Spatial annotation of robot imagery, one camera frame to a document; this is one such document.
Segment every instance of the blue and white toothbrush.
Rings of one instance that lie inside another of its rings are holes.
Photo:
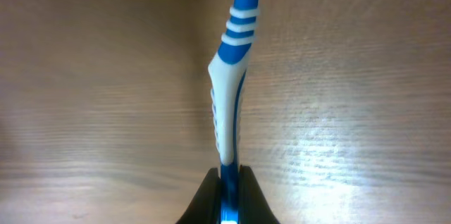
[[[254,41],[259,0],[235,0],[227,31],[209,64],[216,147],[221,160],[221,224],[238,224],[240,110],[249,49]]]

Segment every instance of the brown wood surface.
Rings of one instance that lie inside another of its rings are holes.
[[[233,0],[0,0],[0,223],[174,223]],[[451,0],[261,0],[240,159],[283,223],[451,223]]]

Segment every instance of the wooden surface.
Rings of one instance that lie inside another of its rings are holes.
[[[0,223],[174,223],[233,0],[0,0]],[[451,0],[261,0],[240,159],[283,223],[451,223]]]

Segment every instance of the white stripe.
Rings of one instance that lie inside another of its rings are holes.
[[[239,10],[234,8],[233,6],[230,8],[230,14],[233,17],[245,19],[245,18],[251,18],[260,15],[260,9],[251,9],[251,10]]]
[[[254,36],[244,37],[244,38],[232,38],[232,37],[229,37],[228,35],[226,35],[225,33],[223,33],[223,35],[221,36],[222,42],[225,42],[226,44],[232,45],[232,46],[251,44],[254,41],[254,39],[255,39]]]
[[[225,26],[229,30],[232,30],[233,32],[240,33],[240,32],[255,30],[255,28],[257,28],[257,23],[239,25],[239,24],[232,23],[230,20],[228,20],[227,23],[225,24]]]

